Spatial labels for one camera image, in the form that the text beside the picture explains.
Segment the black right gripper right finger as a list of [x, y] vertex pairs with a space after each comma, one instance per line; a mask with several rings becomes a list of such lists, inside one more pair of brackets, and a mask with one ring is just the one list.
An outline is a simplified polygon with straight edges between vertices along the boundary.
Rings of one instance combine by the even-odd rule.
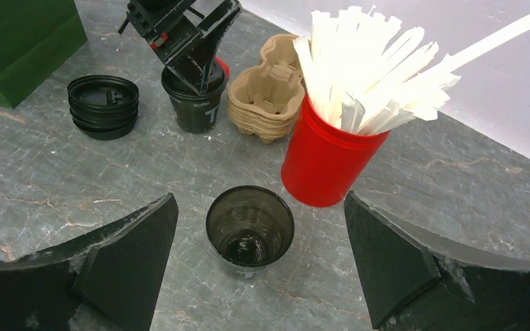
[[530, 330], [530, 260], [459, 243], [349, 192], [344, 213], [375, 330]]

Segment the dark translucent cup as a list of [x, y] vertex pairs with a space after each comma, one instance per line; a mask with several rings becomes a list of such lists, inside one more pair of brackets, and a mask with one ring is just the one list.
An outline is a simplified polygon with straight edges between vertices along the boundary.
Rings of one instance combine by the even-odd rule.
[[227, 83], [216, 60], [210, 66], [208, 89], [202, 95], [194, 93], [168, 68], [161, 72], [161, 84], [169, 96], [178, 126], [194, 134], [208, 132], [214, 127]]
[[221, 193], [206, 215], [208, 241], [223, 269], [250, 279], [281, 259], [295, 236], [295, 220], [278, 194], [257, 185]]

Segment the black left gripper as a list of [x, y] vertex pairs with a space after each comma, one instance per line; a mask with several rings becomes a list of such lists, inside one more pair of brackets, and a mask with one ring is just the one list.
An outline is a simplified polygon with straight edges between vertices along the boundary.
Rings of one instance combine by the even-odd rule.
[[194, 1], [129, 1], [122, 34], [132, 26], [164, 64], [195, 94], [208, 89], [210, 67], [217, 49], [242, 11], [241, 3], [220, 1], [204, 14]]

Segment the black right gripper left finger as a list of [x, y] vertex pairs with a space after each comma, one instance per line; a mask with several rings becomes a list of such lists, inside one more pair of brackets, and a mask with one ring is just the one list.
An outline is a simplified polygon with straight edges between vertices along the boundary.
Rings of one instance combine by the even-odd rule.
[[167, 194], [74, 239], [0, 261], [0, 330], [149, 330], [178, 214]]

